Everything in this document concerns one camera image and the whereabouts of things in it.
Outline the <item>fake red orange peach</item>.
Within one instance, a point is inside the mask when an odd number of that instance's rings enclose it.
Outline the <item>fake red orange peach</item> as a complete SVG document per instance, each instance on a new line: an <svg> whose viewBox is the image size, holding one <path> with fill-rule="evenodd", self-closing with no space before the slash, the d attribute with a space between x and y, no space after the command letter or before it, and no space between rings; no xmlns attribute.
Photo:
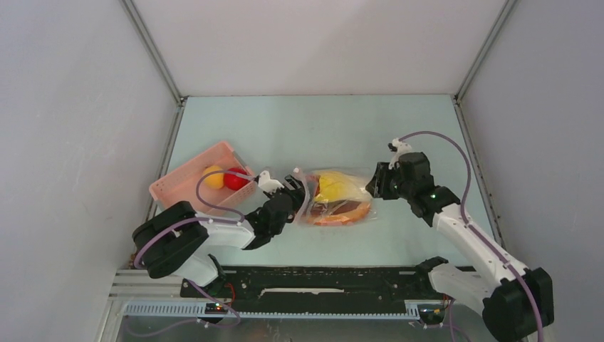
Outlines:
<svg viewBox="0 0 604 342"><path fill-rule="evenodd" d="M318 175L312 176L313 196L317 196L321 192L321 177Z"/></svg>

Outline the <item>clear zip top bag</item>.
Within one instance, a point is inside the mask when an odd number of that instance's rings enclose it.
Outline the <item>clear zip top bag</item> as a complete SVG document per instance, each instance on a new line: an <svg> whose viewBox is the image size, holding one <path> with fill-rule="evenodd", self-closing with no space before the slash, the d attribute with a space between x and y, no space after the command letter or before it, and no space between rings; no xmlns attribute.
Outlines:
<svg viewBox="0 0 604 342"><path fill-rule="evenodd" d="M303 202L294 222L307 226L339 227L358 224L374 213L372 195L366 190L371 180L364 167L293 169L301 182Z"/></svg>

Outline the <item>fake red apple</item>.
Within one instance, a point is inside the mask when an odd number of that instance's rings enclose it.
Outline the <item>fake red apple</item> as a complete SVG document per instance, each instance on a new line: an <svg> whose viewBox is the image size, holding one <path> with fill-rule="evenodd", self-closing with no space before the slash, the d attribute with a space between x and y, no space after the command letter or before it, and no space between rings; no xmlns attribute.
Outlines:
<svg viewBox="0 0 604 342"><path fill-rule="evenodd" d="M249 184L250 180L246 177L247 171L241 167L232 167L224 174L224 186L229 190L239 191L241 188Z"/></svg>

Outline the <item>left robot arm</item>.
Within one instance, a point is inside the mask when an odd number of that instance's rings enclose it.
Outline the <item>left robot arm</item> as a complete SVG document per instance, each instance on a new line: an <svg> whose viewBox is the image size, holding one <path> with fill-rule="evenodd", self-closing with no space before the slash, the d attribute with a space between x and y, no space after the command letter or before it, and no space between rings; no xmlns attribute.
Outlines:
<svg viewBox="0 0 604 342"><path fill-rule="evenodd" d="M255 177L245 176L245 180L253 182L267 196L260 207L248 214L239 212L235 219L197 212L190 202L180 201L132 233L137 248L133 266L146 270L152 279L181 276L207 296L220 295L225 276L209 250L263 247L294 222L310 199L308 184L301 173L288 175L280 182L264 170Z"/></svg>

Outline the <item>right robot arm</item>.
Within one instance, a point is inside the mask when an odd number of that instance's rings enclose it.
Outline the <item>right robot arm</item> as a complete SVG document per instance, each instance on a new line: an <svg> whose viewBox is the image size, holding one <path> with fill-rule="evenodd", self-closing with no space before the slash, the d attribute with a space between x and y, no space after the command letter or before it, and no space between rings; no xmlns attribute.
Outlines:
<svg viewBox="0 0 604 342"><path fill-rule="evenodd" d="M415 291L446 294L477 312L497 341L519 341L555 320L553 280L530 269L486 235L449 188L436 185L427 156L408 152L394 163L379 162L366 190L382 200L405 200L412 213L442 234L478 273L474 278L445 260L431 259L414 279Z"/></svg>

